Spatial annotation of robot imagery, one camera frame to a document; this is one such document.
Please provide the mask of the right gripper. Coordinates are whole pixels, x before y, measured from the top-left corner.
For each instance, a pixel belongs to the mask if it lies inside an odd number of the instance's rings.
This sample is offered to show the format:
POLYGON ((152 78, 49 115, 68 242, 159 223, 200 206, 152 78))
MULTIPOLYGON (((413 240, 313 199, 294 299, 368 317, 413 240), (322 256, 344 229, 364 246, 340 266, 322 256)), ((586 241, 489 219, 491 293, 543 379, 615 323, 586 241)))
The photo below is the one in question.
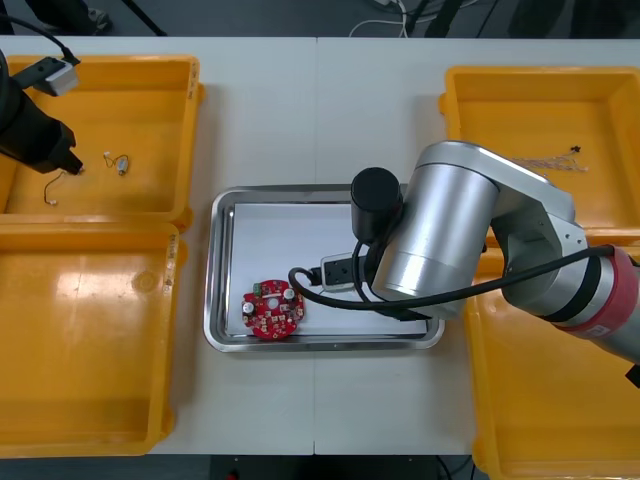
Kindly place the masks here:
POLYGON ((394 308, 378 310, 378 314, 398 321, 427 321, 431 317, 410 309, 394 308))

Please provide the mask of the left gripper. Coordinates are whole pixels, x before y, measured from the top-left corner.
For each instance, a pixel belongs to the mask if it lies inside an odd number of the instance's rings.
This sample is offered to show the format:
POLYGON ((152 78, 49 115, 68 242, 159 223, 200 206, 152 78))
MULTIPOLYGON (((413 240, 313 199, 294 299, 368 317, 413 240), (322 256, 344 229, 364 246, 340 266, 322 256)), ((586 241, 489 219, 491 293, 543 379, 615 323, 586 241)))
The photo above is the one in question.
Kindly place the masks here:
POLYGON ((39 172, 63 170, 78 175, 82 161, 71 151, 73 132, 46 115, 24 93, 10 95, 1 110, 1 153, 39 172))

